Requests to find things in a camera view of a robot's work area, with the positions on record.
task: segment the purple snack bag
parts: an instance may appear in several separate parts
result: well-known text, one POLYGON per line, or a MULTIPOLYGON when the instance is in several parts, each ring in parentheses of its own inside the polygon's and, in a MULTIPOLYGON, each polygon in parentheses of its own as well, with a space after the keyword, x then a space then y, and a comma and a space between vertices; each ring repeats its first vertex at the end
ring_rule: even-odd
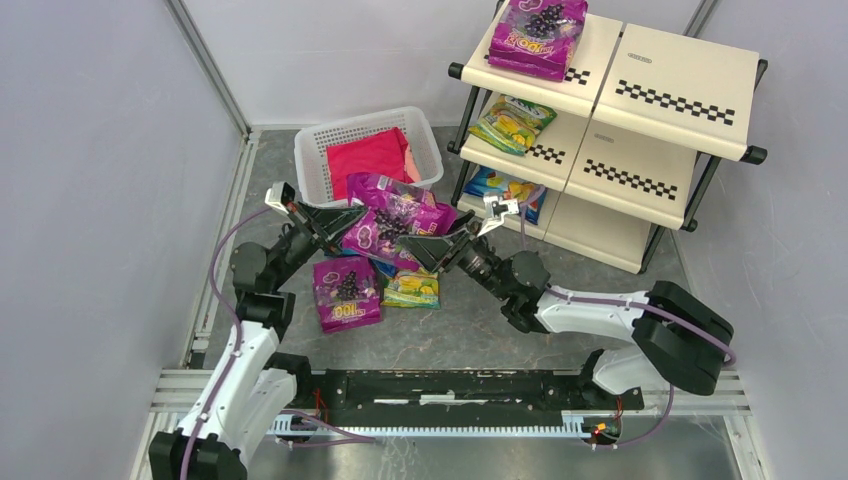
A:
POLYGON ((380 321, 377 275, 367 258, 342 257, 316 263, 312 292, 324 333, 380 321))
POLYGON ((585 0, 510 0, 489 47, 489 64, 562 81, 583 31, 585 0))
POLYGON ((347 177, 348 202, 368 207, 342 238, 342 248, 390 263, 404 270, 418 270, 415 258, 397 245, 401 235, 444 235, 456 212, 450 205, 436 203, 427 190, 375 173, 347 177))

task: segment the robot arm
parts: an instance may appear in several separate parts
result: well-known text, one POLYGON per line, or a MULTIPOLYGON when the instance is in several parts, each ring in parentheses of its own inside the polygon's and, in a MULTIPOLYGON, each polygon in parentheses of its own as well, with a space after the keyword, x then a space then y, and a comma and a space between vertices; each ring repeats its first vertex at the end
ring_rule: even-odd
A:
MULTIPOLYGON (((339 240, 366 208, 321 209, 294 202, 294 194, 292 187, 278 183, 266 195, 265 203, 293 225, 283 228, 276 244, 265 248, 245 243, 233 251, 230 264, 242 348, 234 355, 238 335, 233 327, 224 355, 194 408, 174 433, 159 432, 154 437, 149 448, 154 480, 180 478, 186 455, 189 479, 246 479, 246 465, 273 418, 313 390, 308 360, 276 352, 291 322, 295 300, 294 295, 278 290, 319 249, 340 253, 339 240), (210 396, 214 402, 204 409, 210 396), (187 432, 198 426, 196 441, 186 452, 187 432)), ((501 225, 504 215, 515 213, 517 205, 488 200, 488 220, 482 225, 472 221, 474 214, 468 212, 446 236, 405 236, 399 242, 431 272, 462 269, 504 302, 501 312, 521 332, 591 333, 630 343, 623 349, 590 355, 578 382, 584 398, 609 399, 610 394, 634 387, 662 388, 665 382, 692 393, 712 394, 723 352, 638 305, 673 312, 725 345, 733 336, 726 321, 669 282, 629 294, 574 292, 550 285, 550 273, 535 252, 521 251, 501 259, 489 247, 482 233, 501 225)))
MULTIPOLYGON (((507 208, 495 202, 487 210, 497 214, 507 208)), ((603 352, 593 366, 594 383, 608 393, 618 395, 639 386, 662 388, 666 382, 696 395, 715 391, 723 351, 647 307, 639 308, 671 313, 728 345, 733 327, 688 292, 671 282, 656 282, 648 292, 627 294, 573 292, 553 286, 535 252, 498 257, 480 236, 485 222, 492 219, 481 226, 472 218, 473 214, 466 214, 458 219, 443 237, 405 236, 399 241, 427 270, 458 267, 505 301, 501 313, 521 332, 590 333, 631 343, 603 352)))

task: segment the green snack package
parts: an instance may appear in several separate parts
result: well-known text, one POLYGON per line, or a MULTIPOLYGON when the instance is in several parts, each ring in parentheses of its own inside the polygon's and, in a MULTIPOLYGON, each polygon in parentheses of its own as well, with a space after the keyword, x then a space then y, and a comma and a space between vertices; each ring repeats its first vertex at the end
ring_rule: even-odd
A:
POLYGON ((537 135, 556 118, 556 110, 553 108, 509 95, 501 95, 489 112, 502 111, 508 111, 517 116, 526 127, 535 130, 537 135))
POLYGON ((417 272, 399 270, 394 278, 388 280, 383 289, 381 305, 385 307, 440 308, 438 274, 428 273, 423 269, 417 272))
POLYGON ((551 108, 501 95, 468 131, 498 150, 524 155, 555 118, 556 112, 551 108))

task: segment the black shelf leg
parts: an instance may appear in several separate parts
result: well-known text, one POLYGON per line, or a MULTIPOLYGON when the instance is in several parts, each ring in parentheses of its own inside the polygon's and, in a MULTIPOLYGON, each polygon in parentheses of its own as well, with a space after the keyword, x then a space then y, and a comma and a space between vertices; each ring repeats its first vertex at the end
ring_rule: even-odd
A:
POLYGON ((459 169, 459 177, 456 179, 456 185, 453 187, 453 196, 451 196, 451 205, 454 207, 459 203, 459 197, 462 196, 462 188, 465 186, 465 179, 468 178, 468 168, 470 166, 471 162, 468 160, 462 161, 462 167, 459 169))
POLYGON ((645 273, 645 270, 648 269, 648 264, 654 258, 654 254, 657 252, 657 247, 660 246, 660 240, 662 240, 662 236, 666 230, 665 227, 659 225, 654 228, 654 234, 651 235, 651 239, 648 241, 648 248, 645 249, 645 254, 642 255, 642 268, 639 269, 640 274, 645 273))
MULTIPOLYGON (((468 102, 465 104, 465 111, 462 113, 462 121, 459 122, 459 128, 456 131, 454 140, 448 142, 448 152, 454 155, 459 155, 462 150, 462 145, 465 143, 465 136, 468 132, 468 124, 471 123, 471 114, 474 112, 474 104, 477 103, 477 97, 480 95, 480 87, 471 87, 471 93, 468 94, 468 102)), ((459 197, 462 195, 462 187, 465 186, 465 179, 468 176, 468 168, 471 162, 468 160, 462 161, 462 167, 459 169, 459 177, 456 179, 456 185, 453 188, 451 196, 451 205, 454 207, 459 202, 459 197)))
POLYGON ((707 193, 707 188, 709 188, 710 182, 712 182, 720 163, 721 157, 715 155, 711 155, 710 159, 707 161, 704 173, 702 173, 701 178, 698 179, 698 185, 695 186, 695 191, 692 192, 692 197, 689 198, 689 203, 686 205, 686 213, 683 217, 683 226, 680 227, 682 230, 694 232, 698 228, 698 221, 695 220, 695 212, 697 212, 698 207, 701 206, 701 201, 704 199, 704 195, 707 193))

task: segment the yellow snack bag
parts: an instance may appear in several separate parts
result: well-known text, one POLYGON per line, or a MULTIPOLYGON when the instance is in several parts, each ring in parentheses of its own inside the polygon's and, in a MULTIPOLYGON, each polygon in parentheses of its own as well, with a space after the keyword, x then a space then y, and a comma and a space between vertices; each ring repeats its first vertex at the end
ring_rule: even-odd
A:
POLYGON ((423 269, 417 272, 398 270, 383 289, 383 302, 386 307, 441 307, 439 303, 439 276, 423 269))

